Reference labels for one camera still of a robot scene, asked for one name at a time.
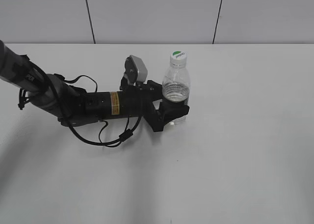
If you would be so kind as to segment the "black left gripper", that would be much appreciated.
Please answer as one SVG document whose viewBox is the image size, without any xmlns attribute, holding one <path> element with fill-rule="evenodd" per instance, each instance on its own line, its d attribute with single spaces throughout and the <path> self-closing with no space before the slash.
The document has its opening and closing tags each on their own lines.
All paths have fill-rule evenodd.
<svg viewBox="0 0 314 224">
<path fill-rule="evenodd" d="M 128 85 L 123 77 L 120 84 L 120 116 L 143 117 L 154 132 L 162 132 L 164 125 L 186 116 L 190 107 L 181 102 L 163 100 L 157 110 L 154 101 L 162 99 L 162 85 L 152 80 Z"/>
</svg>

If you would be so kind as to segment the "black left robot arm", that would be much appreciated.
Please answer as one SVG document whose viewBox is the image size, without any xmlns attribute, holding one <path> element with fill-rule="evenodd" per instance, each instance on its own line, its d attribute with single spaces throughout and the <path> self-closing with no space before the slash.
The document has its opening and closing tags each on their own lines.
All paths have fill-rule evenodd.
<svg viewBox="0 0 314 224">
<path fill-rule="evenodd" d="M 184 100 L 171 102 L 162 95 L 162 86 L 146 80 L 147 68 L 141 58 L 130 55 L 119 91 L 87 92 L 73 86 L 60 74 L 48 74 L 56 94 L 26 55 L 18 55 L 0 44 L 0 78 L 20 88 L 19 108 L 29 101 L 57 117 L 63 126 L 73 127 L 101 120 L 142 116 L 154 132 L 161 132 L 174 119 L 185 116 L 189 106 Z"/>
</svg>

